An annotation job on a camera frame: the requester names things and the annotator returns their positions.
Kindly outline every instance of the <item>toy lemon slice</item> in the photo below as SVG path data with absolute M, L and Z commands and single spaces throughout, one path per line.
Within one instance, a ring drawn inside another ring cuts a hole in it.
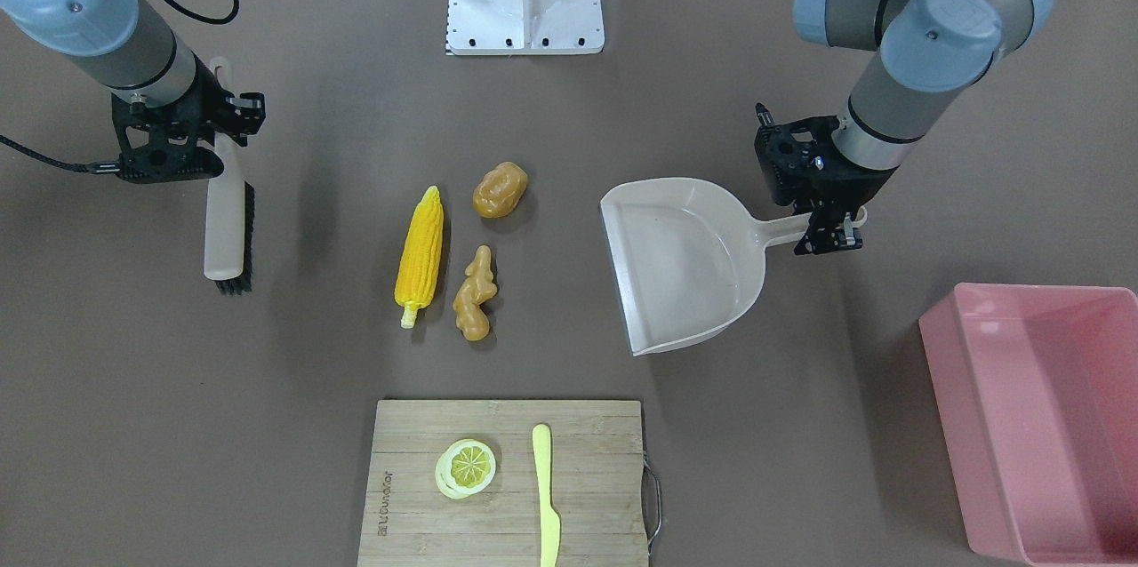
M 485 490 L 496 469 L 494 452 L 486 443 L 463 438 L 439 457 L 435 465 L 435 485 L 447 498 L 464 499 Z

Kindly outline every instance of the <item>cutting board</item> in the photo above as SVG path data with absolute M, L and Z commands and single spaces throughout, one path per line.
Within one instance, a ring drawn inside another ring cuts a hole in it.
M 538 422 L 553 433 L 558 567 L 648 567 L 637 401 L 380 401 L 358 567 L 537 567 Z M 497 472 L 454 501 L 435 462 L 461 438 L 489 445 Z

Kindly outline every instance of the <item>dustpan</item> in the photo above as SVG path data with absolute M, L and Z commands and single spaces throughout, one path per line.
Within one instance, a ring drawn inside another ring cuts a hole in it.
M 712 182 L 624 183 L 601 216 L 633 355 L 702 343 L 747 313 L 762 290 L 766 249 L 794 243 L 809 214 L 759 221 Z M 865 222 L 865 209 L 855 227 Z

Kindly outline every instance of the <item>ginger root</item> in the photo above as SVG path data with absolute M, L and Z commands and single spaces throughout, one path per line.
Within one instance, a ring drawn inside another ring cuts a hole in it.
M 462 330 L 462 336 L 471 343 L 486 338 L 490 332 L 490 321 L 478 305 L 489 301 L 497 294 L 494 284 L 494 272 L 490 271 L 490 248 L 481 245 L 475 250 L 475 260 L 467 266 L 467 280 L 459 287 L 454 297 L 454 313 L 457 318 L 455 327 Z
M 484 219 L 501 219 L 518 206 L 528 184 L 529 175 L 521 167 L 509 161 L 500 163 L 475 188 L 475 211 Z

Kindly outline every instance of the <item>toy knife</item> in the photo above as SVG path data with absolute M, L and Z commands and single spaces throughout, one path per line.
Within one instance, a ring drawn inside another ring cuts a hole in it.
M 537 507 L 542 515 L 541 567 L 554 567 L 561 547 L 561 517 L 550 502 L 550 479 L 553 474 L 553 436 L 550 426 L 534 427 L 534 466 L 537 469 Z

